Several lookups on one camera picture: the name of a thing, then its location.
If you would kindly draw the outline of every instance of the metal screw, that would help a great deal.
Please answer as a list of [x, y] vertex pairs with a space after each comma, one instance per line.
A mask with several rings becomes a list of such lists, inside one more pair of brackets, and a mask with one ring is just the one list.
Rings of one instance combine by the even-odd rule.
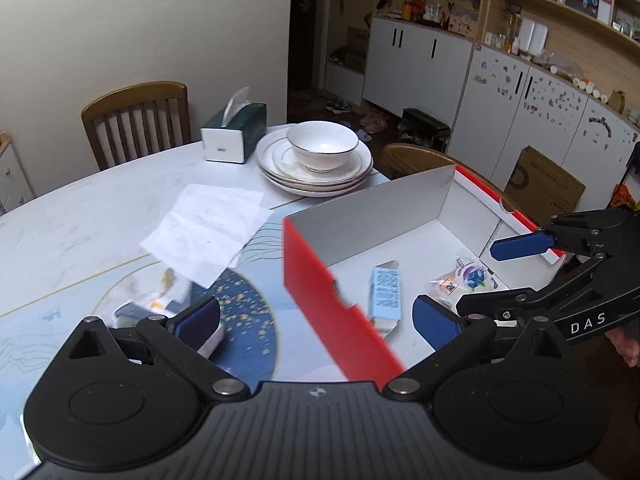
[[224, 396], [237, 395], [244, 390], [244, 383], [238, 379], [220, 379], [213, 383], [213, 391]]
[[388, 385], [389, 389], [399, 395], [414, 394], [420, 389], [420, 383], [408, 377], [398, 377], [391, 381]]

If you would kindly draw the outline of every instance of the red and white box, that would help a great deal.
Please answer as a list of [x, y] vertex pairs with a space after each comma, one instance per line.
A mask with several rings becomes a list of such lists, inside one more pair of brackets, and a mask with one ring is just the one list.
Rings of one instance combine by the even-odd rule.
[[[564, 261], [559, 251], [507, 262], [490, 254], [495, 240], [535, 228], [465, 168], [437, 168], [286, 217], [284, 282], [345, 377], [381, 388], [433, 351], [415, 331], [412, 306], [457, 255], [479, 258], [506, 288], [551, 281]], [[399, 263], [402, 320], [382, 339], [366, 315], [369, 279], [391, 260]]]

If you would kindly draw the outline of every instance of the blue gripper pad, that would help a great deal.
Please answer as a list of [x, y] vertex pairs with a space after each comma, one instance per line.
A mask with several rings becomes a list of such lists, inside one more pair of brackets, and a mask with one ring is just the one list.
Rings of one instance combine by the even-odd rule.
[[220, 325], [220, 305], [212, 294], [167, 321], [167, 330], [198, 351]]
[[542, 231], [528, 235], [514, 236], [504, 240], [496, 240], [491, 246], [494, 260], [504, 262], [524, 256], [544, 254], [556, 244], [555, 238]]
[[465, 327], [463, 319], [429, 296], [418, 296], [412, 312], [414, 327], [418, 334], [439, 350], [456, 338]]

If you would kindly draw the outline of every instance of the cabinet handle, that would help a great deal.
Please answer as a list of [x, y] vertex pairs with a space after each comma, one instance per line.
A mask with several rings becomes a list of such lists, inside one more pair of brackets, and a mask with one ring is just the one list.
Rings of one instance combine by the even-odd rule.
[[531, 83], [533, 83], [533, 78], [530, 77], [529, 78], [529, 86], [527, 86], [527, 93], [524, 94], [524, 98], [526, 99], [527, 97], [529, 97], [529, 90], [531, 90]]
[[518, 78], [518, 86], [516, 86], [516, 95], [518, 95], [518, 90], [520, 90], [520, 83], [522, 83], [522, 76], [524, 75], [524, 72], [521, 70], [520, 71], [520, 77]]

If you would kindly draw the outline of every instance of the door handle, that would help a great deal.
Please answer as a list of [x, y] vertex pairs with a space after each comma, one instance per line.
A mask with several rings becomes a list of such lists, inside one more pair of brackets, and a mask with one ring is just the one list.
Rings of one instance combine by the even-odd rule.
[[527, 86], [527, 93], [524, 94], [524, 98], [526, 99], [527, 97], [529, 97], [529, 90], [531, 90], [531, 83], [533, 83], [533, 78], [529, 78], [529, 85]]
[[524, 75], [524, 72], [520, 70], [520, 77], [518, 78], [518, 85], [516, 86], [516, 95], [518, 94], [518, 90], [520, 90], [520, 83], [522, 83], [523, 75]]
[[307, 12], [311, 7], [311, 0], [303, 0], [301, 4], [298, 4], [299, 7], [302, 7], [303, 12]]

